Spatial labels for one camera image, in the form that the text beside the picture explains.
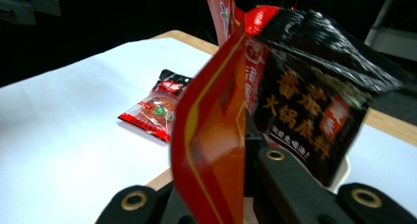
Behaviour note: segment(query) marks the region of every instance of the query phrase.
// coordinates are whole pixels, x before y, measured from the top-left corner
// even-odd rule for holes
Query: red candy bag
[[[149,95],[118,118],[161,140],[170,141],[178,96],[191,79],[163,70]]]

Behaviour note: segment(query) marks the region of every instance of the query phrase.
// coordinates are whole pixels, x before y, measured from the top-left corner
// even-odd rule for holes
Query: metal ring
[[[355,199],[357,202],[361,203],[362,205],[365,205],[367,207],[373,207],[373,208],[379,208],[383,205],[383,201],[373,192],[370,192],[368,190],[364,189],[355,189],[352,191],[353,199]],[[362,197],[360,197],[360,194],[367,195],[372,198],[372,200],[366,200]]]
[[[275,150],[268,150],[267,151],[267,158],[275,161],[280,161],[285,158],[285,155],[280,151]]]
[[[130,202],[129,198],[131,198],[133,196],[138,196],[140,198],[140,200],[138,200],[137,202]],[[139,208],[143,207],[145,205],[145,203],[147,203],[147,201],[148,201],[148,197],[144,192],[135,191],[135,192],[128,193],[123,198],[121,205],[122,205],[123,209],[125,209],[126,211],[133,211],[133,210],[136,210],[136,209],[139,209]]]

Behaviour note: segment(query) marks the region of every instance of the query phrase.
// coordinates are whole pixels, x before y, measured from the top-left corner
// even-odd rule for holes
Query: table
[[[124,188],[171,181],[169,145],[117,116],[148,95],[162,69],[194,76],[216,50],[173,30],[0,88],[2,222],[92,223]],[[372,185],[417,216],[416,137],[415,126],[370,110],[345,182]]]

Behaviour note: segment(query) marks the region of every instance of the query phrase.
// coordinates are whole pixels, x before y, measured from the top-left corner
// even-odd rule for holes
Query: screw hole
[[[285,155],[280,151],[269,150],[267,151],[267,158],[275,161],[280,161],[285,158]]]
[[[143,207],[148,201],[148,197],[144,192],[135,191],[127,194],[122,200],[122,207],[126,211],[133,211]]]
[[[379,208],[383,205],[383,201],[375,193],[365,189],[355,189],[351,195],[355,201],[367,207]]]

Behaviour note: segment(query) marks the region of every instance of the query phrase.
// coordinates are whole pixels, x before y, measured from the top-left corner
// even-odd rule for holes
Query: crinkled plastic
[[[149,95],[118,118],[161,140],[170,141],[178,97],[191,79],[163,70]]]
[[[258,130],[331,185],[369,102],[400,89],[408,75],[314,11],[260,6],[245,22],[247,43],[264,60],[254,66],[256,90],[247,90]]]

